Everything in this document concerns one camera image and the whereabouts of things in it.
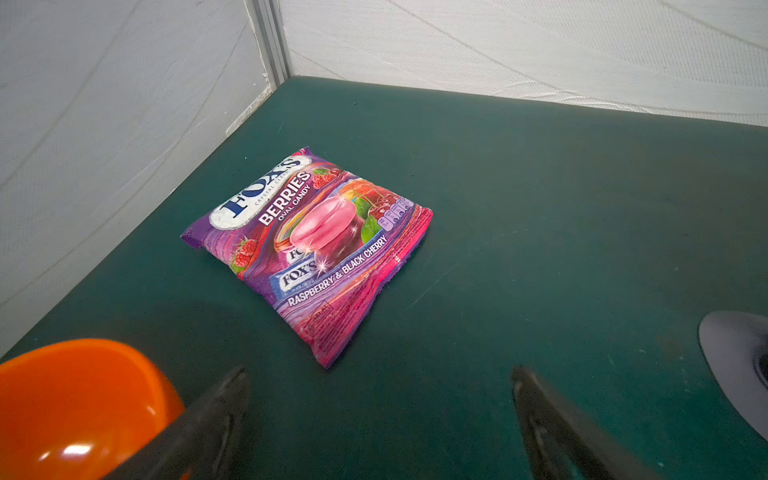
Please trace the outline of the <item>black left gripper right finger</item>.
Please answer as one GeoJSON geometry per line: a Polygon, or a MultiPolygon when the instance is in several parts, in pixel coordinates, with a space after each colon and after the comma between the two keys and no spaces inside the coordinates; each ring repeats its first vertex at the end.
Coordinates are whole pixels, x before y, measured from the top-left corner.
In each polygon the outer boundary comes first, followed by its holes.
{"type": "Polygon", "coordinates": [[[512,397],[535,479],[658,479],[586,412],[532,369],[511,373],[512,397]]]}

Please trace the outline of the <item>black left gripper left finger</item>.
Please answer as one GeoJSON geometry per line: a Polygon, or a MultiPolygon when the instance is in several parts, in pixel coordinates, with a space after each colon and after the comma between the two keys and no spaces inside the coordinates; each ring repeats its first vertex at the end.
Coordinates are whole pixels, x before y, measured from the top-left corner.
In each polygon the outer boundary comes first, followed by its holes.
{"type": "Polygon", "coordinates": [[[248,407],[243,366],[228,372],[107,479],[227,479],[248,407]]]}

